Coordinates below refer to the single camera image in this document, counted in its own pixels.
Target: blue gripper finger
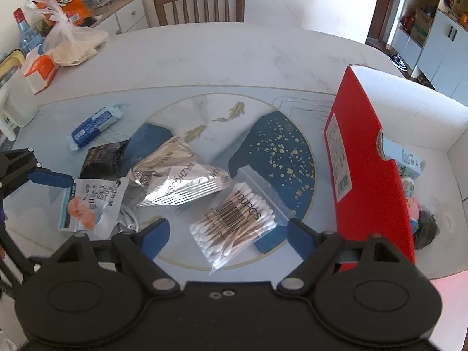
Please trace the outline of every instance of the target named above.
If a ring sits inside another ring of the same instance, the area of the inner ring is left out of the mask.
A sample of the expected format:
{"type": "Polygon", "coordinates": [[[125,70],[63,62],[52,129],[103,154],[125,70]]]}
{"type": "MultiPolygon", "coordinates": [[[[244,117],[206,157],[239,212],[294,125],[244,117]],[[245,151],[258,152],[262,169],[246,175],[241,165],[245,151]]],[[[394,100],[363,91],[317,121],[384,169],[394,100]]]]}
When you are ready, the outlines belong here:
{"type": "Polygon", "coordinates": [[[70,188],[73,186],[73,177],[68,174],[56,173],[49,169],[36,169],[28,175],[28,178],[34,183],[45,186],[55,186],[61,188],[70,188]]]}

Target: silver foil package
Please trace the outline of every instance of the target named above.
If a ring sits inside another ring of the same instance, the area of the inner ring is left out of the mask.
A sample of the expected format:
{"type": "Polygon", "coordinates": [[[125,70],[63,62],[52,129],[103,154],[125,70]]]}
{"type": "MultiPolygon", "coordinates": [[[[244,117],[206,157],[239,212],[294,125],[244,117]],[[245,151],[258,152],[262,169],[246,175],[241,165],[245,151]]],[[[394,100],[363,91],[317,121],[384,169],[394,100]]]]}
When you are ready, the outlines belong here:
{"type": "Polygon", "coordinates": [[[128,178],[146,189],[140,207],[179,205],[229,186],[231,177],[217,167],[198,163],[198,155],[181,137],[172,137],[138,162],[128,178]]]}

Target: red bottle cap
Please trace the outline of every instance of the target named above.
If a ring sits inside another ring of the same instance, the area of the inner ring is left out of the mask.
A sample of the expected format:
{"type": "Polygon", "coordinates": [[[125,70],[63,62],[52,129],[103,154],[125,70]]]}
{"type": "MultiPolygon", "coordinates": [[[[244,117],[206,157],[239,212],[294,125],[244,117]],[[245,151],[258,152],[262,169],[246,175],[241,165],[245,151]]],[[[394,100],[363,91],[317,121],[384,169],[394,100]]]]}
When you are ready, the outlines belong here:
{"type": "Polygon", "coordinates": [[[24,18],[24,14],[23,14],[23,11],[21,10],[21,8],[18,8],[16,9],[14,12],[13,12],[13,15],[15,16],[15,20],[16,22],[19,24],[20,22],[24,21],[25,18],[24,18]]]}

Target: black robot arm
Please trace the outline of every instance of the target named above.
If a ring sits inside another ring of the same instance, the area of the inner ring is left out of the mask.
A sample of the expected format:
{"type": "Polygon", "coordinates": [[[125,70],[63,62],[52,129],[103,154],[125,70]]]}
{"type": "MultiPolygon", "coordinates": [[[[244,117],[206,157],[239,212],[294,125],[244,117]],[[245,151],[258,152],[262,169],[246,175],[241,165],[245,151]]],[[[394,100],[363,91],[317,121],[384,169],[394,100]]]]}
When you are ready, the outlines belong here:
{"type": "Polygon", "coordinates": [[[277,287],[187,282],[181,290],[153,262],[168,225],[160,219],[105,241],[76,233],[49,259],[29,260],[0,230],[23,268],[22,283],[10,281],[29,339],[23,350],[436,350],[428,338],[441,298],[382,236],[346,241],[292,219],[288,242],[303,263],[277,287]],[[347,262],[357,266],[340,271],[347,262]]]}

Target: doorway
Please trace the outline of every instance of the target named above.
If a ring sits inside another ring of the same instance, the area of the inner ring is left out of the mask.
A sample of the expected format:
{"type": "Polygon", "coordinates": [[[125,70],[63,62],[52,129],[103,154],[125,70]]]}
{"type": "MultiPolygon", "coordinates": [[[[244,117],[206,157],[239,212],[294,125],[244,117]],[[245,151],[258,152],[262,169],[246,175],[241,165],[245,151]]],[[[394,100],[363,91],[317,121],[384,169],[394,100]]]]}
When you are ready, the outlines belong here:
{"type": "Polygon", "coordinates": [[[367,34],[366,44],[377,47],[379,49],[385,48],[382,43],[382,38],[387,28],[387,23],[390,17],[394,0],[377,0],[372,17],[369,33],[367,34]]]}

